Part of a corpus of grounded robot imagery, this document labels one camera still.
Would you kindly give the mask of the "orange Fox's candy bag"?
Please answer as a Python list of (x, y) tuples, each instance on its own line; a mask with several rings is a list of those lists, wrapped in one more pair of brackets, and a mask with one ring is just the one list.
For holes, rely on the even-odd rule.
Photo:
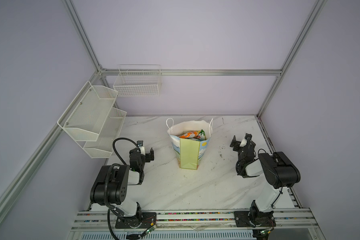
[(189, 131), (179, 136), (181, 139), (195, 139), (199, 135), (199, 131)]

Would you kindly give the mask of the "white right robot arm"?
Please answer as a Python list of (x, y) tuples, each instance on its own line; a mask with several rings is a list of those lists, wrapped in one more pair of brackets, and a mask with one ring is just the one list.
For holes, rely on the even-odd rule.
[(235, 166), (238, 176), (246, 179), (264, 175), (267, 181), (260, 195), (252, 201), (249, 210), (234, 212), (236, 226), (273, 228), (276, 225), (273, 216), (276, 203), (288, 188), (300, 182), (299, 170), (283, 152), (256, 152), (251, 134), (246, 134), (242, 141), (233, 137), (230, 147), (238, 153)]

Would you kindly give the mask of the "green candy bag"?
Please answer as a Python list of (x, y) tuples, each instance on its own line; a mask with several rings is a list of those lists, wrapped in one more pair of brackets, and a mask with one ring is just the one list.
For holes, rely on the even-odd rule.
[(197, 139), (199, 141), (205, 141), (207, 139), (205, 131), (204, 130), (200, 130), (198, 135), (197, 135)]

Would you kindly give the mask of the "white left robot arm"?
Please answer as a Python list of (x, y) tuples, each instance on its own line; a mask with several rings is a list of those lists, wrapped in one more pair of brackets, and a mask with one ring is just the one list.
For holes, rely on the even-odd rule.
[(143, 212), (140, 204), (128, 196), (129, 186), (141, 185), (144, 181), (145, 164), (154, 160), (154, 150), (146, 154), (143, 148), (130, 151), (130, 164), (103, 166), (90, 192), (92, 204), (105, 206), (117, 217), (111, 224), (116, 229), (144, 229), (156, 223), (157, 214)]

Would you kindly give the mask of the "floral paper gift bag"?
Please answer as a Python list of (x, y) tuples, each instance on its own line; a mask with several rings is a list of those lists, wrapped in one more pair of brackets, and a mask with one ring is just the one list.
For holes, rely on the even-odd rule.
[[(204, 156), (210, 138), (213, 134), (213, 123), (202, 121), (186, 121), (175, 124), (172, 118), (166, 120), (167, 133), (170, 136), (172, 147), (178, 159), (179, 167), (187, 170), (197, 170), (202, 157)], [(204, 130), (207, 139), (199, 141), (195, 139), (181, 139), (180, 135), (189, 131)]]

